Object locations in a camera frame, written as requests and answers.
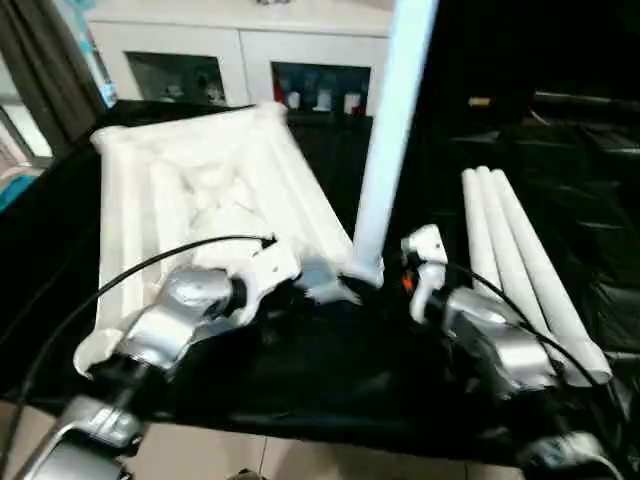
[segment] tiled floor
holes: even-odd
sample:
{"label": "tiled floor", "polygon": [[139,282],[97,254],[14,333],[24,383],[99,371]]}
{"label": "tiled floor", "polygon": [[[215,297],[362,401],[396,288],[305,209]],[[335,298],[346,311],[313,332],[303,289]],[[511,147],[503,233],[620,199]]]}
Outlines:
{"label": "tiled floor", "polygon": [[[3,411],[8,413],[0,408],[0,417]],[[52,423],[50,416],[34,409],[27,410],[8,478],[13,477]],[[269,480],[522,478],[518,470],[511,468],[175,425],[153,425],[129,466],[137,480],[224,480],[243,468],[261,472]]]}

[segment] black cloth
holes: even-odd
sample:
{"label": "black cloth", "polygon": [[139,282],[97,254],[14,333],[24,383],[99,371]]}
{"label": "black cloth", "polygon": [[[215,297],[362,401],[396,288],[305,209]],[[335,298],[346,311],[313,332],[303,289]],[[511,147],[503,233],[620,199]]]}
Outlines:
{"label": "black cloth", "polygon": [[[143,125],[220,111],[120,102],[100,124]],[[371,121],[292,115],[289,126],[336,214],[353,233]],[[587,327],[622,360],[633,384],[640,351],[634,132],[511,127],[451,138],[416,122],[387,251],[437,223],[452,261],[468,265],[460,172],[503,167]],[[78,142],[0,214],[5,292],[0,391],[15,386],[57,323],[97,288],[100,161]],[[393,282],[393,269],[387,281]],[[452,284],[467,283],[450,275]],[[198,345],[172,383],[157,421],[199,425],[486,462],[511,462],[500,417],[482,398],[444,380],[447,352],[416,332],[393,303],[311,308],[290,291],[267,301],[275,314]],[[95,308],[66,332],[38,376],[32,403],[59,412],[90,390],[71,364]],[[6,336],[10,325],[10,336]]]}

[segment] white pole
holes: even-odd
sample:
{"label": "white pole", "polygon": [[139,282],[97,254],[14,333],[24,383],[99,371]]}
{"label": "white pole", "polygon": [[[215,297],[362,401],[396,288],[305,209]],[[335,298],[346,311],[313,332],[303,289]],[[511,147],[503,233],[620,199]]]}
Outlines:
{"label": "white pole", "polygon": [[356,275],[382,283],[381,254],[402,169],[438,0],[396,0],[380,106],[354,235]]}
{"label": "white pole", "polygon": [[[484,202],[480,180],[475,170],[470,168],[462,172],[462,192],[464,194],[464,212],[467,219],[467,237],[469,240],[469,257],[471,269],[478,275],[482,275],[495,287],[502,289],[498,266],[493,254],[489,226],[485,215]],[[473,281],[473,286],[479,292],[497,297],[485,285]]]}
{"label": "white pole", "polygon": [[491,234],[493,252],[496,256],[502,286],[507,296],[522,310],[543,335],[551,335],[545,323],[538,299],[531,286],[520,252],[505,217],[498,192],[493,185],[491,172],[487,167],[477,170],[484,201],[487,223]]}
{"label": "white pole", "polygon": [[[597,382],[607,382],[611,378],[611,368],[602,350],[591,340],[585,330],[567,290],[509,180],[502,170],[495,170],[492,177],[551,330],[560,344],[593,375]],[[589,386],[587,380],[577,370],[570,370],[567,377],[572,385]]]}

